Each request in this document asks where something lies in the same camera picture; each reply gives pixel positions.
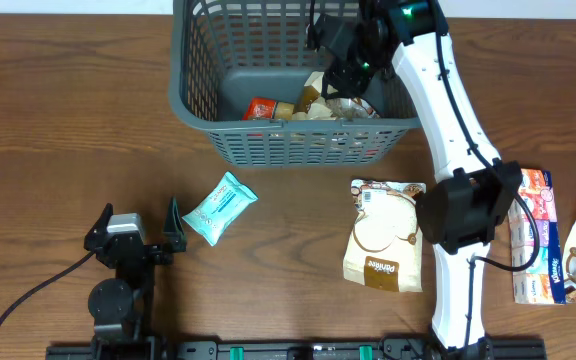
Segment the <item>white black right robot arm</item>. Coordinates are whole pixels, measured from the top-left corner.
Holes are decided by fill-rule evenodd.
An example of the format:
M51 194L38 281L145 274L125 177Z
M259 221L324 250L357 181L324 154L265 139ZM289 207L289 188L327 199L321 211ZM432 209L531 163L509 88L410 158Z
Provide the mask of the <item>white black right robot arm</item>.
M427 355L489 359L481 317L484 265L496 227L521 181L479 124L456 67L447 20L435 1L363 1L360 20L309 13L307 45L334 60L323 87L338 97L367 92L391 70L412 99L426 136L435 186L416 201L416 217L433 246L437 300Z

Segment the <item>Kleenex tissue multipack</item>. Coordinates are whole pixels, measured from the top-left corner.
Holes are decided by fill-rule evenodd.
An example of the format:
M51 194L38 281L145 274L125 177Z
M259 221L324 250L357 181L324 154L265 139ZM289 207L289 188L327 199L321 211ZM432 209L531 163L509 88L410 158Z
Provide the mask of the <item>Kleenex tissue multipack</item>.
M518 304L564 305L564 273L551 173L523 169L518 192L536 226L530 225L519 204L511 205L508 220L512 265L518 267L527 262L535 243L539 244L539 252L531 267L513 274L514 300Z

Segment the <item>orange spaghetti package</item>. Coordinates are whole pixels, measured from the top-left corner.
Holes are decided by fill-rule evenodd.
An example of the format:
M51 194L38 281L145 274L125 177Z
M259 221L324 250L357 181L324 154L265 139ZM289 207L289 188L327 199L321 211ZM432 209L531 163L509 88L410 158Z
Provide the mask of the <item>orange spaghetti package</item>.
M292 114L295 104L279 102L266 98L255 97L252 99L244 120L292 120ZM314 133L314 140L310 150L305 150L306 138L305 133L291 133L283 135L272 133L268 135L270 150L270 162L277 165L281 158L286 158L289 164L297 163L323 163L324 151L330 151L330 157L339 158L342 148L348 144L349 135L347 133L335 133L328 136L324 133Z

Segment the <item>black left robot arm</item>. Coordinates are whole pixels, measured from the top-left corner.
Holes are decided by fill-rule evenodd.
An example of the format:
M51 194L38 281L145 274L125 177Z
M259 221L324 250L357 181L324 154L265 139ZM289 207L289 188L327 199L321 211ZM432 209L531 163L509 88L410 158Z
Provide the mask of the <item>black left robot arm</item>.
M115 271L90 292L88 310L94 318L94 359L169 359L174 353L167 340L151 327L155 268L174 262L184 252L177 201L169 202L161 244L145 243L139 214L114 214L107 204L84 238L84 249Z

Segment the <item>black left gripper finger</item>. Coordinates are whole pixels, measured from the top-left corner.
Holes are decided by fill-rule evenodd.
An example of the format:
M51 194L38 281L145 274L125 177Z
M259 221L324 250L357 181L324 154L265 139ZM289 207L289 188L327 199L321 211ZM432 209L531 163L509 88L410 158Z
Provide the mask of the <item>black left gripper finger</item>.
M166 220L163 227L163 234L171 244L187 243L187 239L182 228L177 200L175 197L171 197L169 201Z
M101 215L86 234L87 242L103 242L107 237L107 225L113 215L113 205L107 203Z

